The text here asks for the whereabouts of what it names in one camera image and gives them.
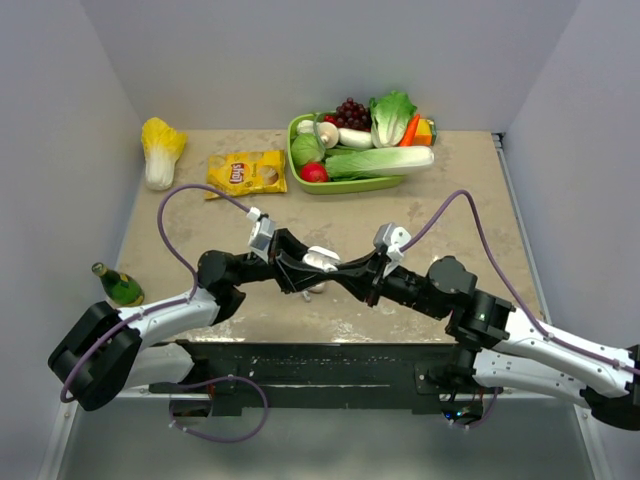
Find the white earbud charging case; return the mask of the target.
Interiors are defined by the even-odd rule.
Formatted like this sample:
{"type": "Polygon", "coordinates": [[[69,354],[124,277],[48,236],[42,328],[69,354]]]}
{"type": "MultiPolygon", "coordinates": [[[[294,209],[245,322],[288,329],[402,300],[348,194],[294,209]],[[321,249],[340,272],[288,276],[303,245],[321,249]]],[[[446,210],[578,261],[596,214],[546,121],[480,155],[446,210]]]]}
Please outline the white earbud charging case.
{"type": "Polygon", "coordinates": [[[339,255],[329,249],[320,246],[311,246],[304,254],[303,263],[324,272],[336,271],[341,263],[339,255]]]}

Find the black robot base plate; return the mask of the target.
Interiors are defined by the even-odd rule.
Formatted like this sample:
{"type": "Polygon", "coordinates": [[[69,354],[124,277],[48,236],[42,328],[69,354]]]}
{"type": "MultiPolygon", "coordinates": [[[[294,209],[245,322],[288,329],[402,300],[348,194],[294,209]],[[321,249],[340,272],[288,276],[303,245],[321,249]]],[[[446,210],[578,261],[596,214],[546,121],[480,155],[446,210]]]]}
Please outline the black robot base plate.
{"type": "Polygon", "coordinates": [[[472,377],[472,356],[452,344],[181,342],[195,362],[159,394],[207,394],[215,415],[244,408],[404,410],[480,418],[494,389],[472,377]]]}

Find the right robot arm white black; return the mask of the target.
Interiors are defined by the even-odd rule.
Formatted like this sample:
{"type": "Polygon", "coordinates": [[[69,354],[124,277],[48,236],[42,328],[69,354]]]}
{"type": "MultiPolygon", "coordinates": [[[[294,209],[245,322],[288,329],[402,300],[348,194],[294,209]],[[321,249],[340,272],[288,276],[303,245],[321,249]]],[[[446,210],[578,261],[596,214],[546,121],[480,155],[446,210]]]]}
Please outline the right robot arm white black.
{"type": "Polygon", "coordinates": [[[513,387],[565,399],[611,427],[639,428],[639,348],[610,347],[545,325],[523,305],[484,292],[453,256],[425,275],[374,252],[333,266],[329,278],[375,305],[384,297],[434,319],[459,348],[441,373],[459,393],[513,387]]]}

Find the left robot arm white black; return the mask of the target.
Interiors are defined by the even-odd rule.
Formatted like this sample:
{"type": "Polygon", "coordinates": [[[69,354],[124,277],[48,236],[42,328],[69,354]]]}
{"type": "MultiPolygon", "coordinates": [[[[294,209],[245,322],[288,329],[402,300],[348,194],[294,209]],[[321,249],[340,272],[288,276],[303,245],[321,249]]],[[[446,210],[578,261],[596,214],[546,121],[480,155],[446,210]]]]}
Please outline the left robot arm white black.
{"type": "Polygon", "coordinates": [[[309,247],[283,228],[261,249],[232,254],[204,252],[197,263],[195,288],[155,303],[116,309],[105,301],[92,304],[56,346],[48,366],[62,382],[60,399],[76,401],[86,411],[114,399],[129,383],[142,352],[187,330],[221,323],[246,298],[238,287],[276,280],[292,292],[293,276],[276,267],[289,256],[301,262],[309,247]]]}

